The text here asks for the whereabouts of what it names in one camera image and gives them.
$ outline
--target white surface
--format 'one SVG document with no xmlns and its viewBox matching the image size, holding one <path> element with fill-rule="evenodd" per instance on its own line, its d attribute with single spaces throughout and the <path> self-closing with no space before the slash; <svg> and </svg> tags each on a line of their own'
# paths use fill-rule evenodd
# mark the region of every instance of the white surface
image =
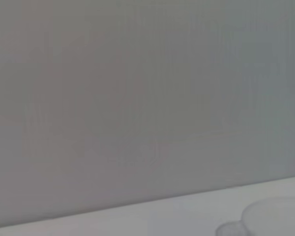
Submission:
<svg viewBox="0 0 295 236">
<path fill-rule="evenodd" d="M 0 226 L 295 176 L 295 0 L 0 0 Z"/>
<path fill-rule="evenodd" d="M 214 236 L 250 203 L 295 196 L 295 178 L 0 229 L 0 236 Z"/>
</svg>

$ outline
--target gray wall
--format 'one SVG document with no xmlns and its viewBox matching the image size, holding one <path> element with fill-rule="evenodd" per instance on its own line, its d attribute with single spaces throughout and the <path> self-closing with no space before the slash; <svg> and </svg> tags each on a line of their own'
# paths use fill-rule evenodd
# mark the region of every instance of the gray wall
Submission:
<svg viewBox="0 0 295 236">
<path fill-rule="evenodd" d="M 295 176 L 295 0 L 0 0 L 0 226 Z"/>
</svg>

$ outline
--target white table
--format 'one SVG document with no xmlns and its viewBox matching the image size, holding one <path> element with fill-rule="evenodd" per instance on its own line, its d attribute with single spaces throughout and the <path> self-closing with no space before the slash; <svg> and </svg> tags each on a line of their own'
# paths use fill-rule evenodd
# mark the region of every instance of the white table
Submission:
<svg viewBox="0 0 295 236">
<path fill-rule="evenodd" d="M 295 196 L 295 178 L 0 229 L 0 236 L 214 236 L 250 203 Z"/>
</svg>

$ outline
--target white wall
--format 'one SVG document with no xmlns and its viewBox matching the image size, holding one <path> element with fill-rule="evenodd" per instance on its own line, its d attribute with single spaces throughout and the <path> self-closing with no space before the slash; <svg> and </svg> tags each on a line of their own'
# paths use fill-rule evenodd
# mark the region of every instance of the white wall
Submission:
<svg viewBox="0 0 295 236">
<path fill-rule="evenodd" d="M 295 0 L 0 0 L 0 226 L 295 175 Z"/>
</svg>

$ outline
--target cup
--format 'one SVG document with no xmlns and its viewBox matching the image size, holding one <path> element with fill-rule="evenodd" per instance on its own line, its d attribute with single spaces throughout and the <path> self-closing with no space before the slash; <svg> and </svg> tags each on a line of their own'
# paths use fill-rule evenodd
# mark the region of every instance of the cup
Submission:
<svg viewBox="0 0 295 236">
<path fill-rule="evenodd" d="M 295 236 L 295 197 L 257 201 L 240 221 L 221 225 L 216 236 Z"/>
</svg>

